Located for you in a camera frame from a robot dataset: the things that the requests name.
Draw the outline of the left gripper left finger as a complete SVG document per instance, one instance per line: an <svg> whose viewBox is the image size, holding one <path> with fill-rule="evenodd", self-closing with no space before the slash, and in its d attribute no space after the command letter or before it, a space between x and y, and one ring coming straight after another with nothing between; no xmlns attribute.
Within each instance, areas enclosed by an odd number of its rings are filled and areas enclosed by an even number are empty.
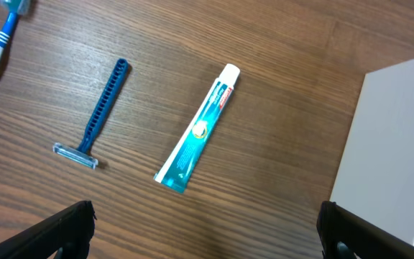
<svg viewBox="0 0 414 259"><path fill-rule="evenodd" d="M91 201L79 201L0 243L0 259L86 259L95 231Z"/></svg>

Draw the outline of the teal toothpaste tube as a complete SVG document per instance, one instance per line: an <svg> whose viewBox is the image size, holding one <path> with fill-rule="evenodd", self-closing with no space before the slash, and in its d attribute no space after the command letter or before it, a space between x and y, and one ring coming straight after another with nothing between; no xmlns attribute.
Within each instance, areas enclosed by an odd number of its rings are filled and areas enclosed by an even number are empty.
<svg viewBox="0 0 414 259"><path fill-rule="evenodd" d="M180 193L184 192L191 173L234 91L239 75L238 67L230 63L225 65L177 145L155 174L156 182Z"/></svg>

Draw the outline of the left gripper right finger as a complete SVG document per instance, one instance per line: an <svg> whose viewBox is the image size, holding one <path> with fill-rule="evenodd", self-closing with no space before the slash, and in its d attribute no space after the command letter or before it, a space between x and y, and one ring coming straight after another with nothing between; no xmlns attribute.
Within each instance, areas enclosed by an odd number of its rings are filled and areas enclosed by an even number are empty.
<svg viewBox="0 0 414 259"><path fill-rule="evenodd" d="M332 201L324 201L316 224L324 259L414 259L414 246Z"/></svg>

